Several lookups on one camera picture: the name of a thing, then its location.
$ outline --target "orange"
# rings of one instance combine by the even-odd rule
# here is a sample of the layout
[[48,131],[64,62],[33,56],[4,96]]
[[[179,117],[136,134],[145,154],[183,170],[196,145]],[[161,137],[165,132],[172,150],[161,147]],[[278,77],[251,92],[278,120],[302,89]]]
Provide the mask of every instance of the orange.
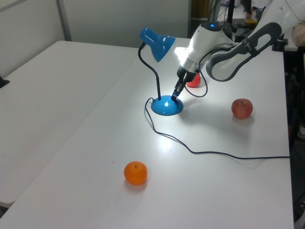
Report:
[[124,176],[132,185],[141,185],[146,181],[147,178],[146,165],[140,161],[133,161],[126,165],[124,169]]

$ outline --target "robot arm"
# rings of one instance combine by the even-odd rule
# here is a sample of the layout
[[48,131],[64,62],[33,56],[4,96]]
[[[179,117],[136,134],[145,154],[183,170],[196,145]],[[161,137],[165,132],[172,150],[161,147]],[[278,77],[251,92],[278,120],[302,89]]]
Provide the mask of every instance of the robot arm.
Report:
[[185,83],[192,81],[196,76],[198,62],[202,56],[215,47],[222,44],[232,46],[229,50],[228,47],[221,47],[212,55],[207,55],[200,67],[207,61],[206,71],[212,79],[221,82],[231,80],[241,66],[273,44],[286,30],[304,20],[304,12],[304,0],[269,1],[255,30],[237,45],[222,30],[219,30],[218,26],[209,24],[210,27],[213,27],[212,29],[207,26],[199,26],[186,49],[187,58],[181,59],[181,66],[177,72],[179,77],[177,85],[182,85],[180,87],[176,85],[172,99],[175,101]]

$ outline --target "apple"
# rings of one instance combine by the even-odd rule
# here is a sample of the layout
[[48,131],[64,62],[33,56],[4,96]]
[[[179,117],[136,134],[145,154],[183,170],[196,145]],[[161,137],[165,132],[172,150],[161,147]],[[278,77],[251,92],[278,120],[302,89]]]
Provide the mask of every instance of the apple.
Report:
[[232,103],[231,109],[236,118],[245,119],[252,113],[253,105],[248,99],[236,99]]
[[195,78],[193,79],[193,81],[191,82],[187,82],[186,85],[188,87],[197,87],[201,82],[201,79],[200,79],[200,74],[198,73]]

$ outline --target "white tabletop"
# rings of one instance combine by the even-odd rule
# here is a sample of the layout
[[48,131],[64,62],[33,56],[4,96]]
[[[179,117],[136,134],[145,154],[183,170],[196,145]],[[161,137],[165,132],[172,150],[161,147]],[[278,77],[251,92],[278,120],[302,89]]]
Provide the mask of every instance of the white tabletop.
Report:
[[[175,46],[188,41],[178,39]],[[179,67],[173,49],[156,63],[146,46],[143,58],[158,71],[161,93],[171,94]],[[156,128],[192,150],[288,156],[282,63],[282,54],[268,48],[229,82],[207,76],[207,96],[183,91],[178,115],[149,108]],[[289,159],[193,155],[153,132],[144,115],[151,96],[157,96],[155,77],[135,59],[0,219],[0,229],[293,228]],[[250,118],[232,116],[237,98],[253,102]],[[148,168],[142,186],[124,179],[124,167],[134,160]]]
[[0,206],[9,207],[137,57],[136,49],[57,42],[0,89]]

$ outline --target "blue desk lamp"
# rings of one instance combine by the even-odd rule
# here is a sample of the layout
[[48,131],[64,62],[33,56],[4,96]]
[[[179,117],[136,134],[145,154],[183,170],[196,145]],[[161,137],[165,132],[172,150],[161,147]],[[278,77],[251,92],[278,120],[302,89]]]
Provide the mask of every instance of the blue desk lamp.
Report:
[[158,73],[141,57],[141,50],[144,48],[145,45],[148,44],[152,49],[153,57],[157,62],[159,62],[170,50],[176,39],[170,36],[159,36],[150,28],[143,29],[140,33],[140,38],[143,43],[138,51],[139,59],[142,61],[143,64],[145,64],[145,66],[147,66],[155,73],[157,80],[158,98],[156,98],[152,102],[152,110],[159,115],[175,115],[181,112],[183,109],[182,101],[180,99],[176,99],[176,101],[173,101],[170,95],[161,96]]

